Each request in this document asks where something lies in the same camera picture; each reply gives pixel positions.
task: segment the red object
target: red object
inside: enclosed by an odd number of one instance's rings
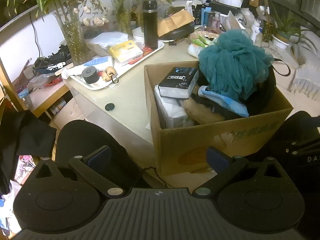
[[[149,47],[144,47],[142,49],[143,51],[143,55],[141,58],[138,58],[138,59],[135,59],[134,61],[132,62],[129,62],[130,65],[133,65],[134,63],[138,62],[140,59],[144,58],[146,55],[150,54],[151,52],[153,52],[153,49],[150,49]]]
[[[55,78],[54,80],[52,80],[51,82],[44,84],[44,86],[45,87],[54,86],[54,85],[60,83],[61,81],[62,81],[62,77],[59,76],[59,77]]]

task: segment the drawer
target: drawer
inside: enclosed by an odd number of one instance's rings
[[[76,100],[72,98],[55,116],[53,121],[61,130],[68,122],[81,119],[81,116],[83,116],[83,113]]]

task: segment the plastic bottle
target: plastic bottle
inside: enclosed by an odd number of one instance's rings
[[[213,28],[220,28],[220,14],[216,12],[214,18],[212,19],[212,27]]]
[[[263,35],[261,32],[258,33],[257,37],[256,37],[256,41],[254,42],[254,44],[258,47],[262,46],[262,39],[263,39]]]
[[[251,39],[252,39],[253,43],[255,43],[256,38],[257,38],[258,34],[260,33],[260,31],[259,31],[260,26],[259,25],[260,25],[259,22],[257,20],[255,20],[253,22],[253,25],[251,26],[251,29],[252,29]]]
[[[144,43],[150,49],[158,49],[157,1],[143,1]]]
[[[193,57],[199,58],[198,55],[202,49],[202,47],[192,43],[188,47],[188,54],[190,54]]]

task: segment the white tissue package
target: white tissue package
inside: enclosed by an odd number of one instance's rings
[[[184,99],[160,96],[159,88],[155,86],[155,95],[158,109],[163,116],[165,128],[179,128],[194,126],[194,122],[184,111]]]
[[[86,40],[89,49],[104,57],[109,56],[108,46],[112,47],[128,40],[128,34],[121,32],[101,33],[97,37]]]

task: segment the white flower pot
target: white flower pot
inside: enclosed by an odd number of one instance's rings
[[[283,42],[281,40],[279,40],[277,37],[275,37],[274,35],[272,35],[273,37],[273,44],[276,45],[277,47],[281,48],[281,49],[286,49],[289,46],[289,43]]]

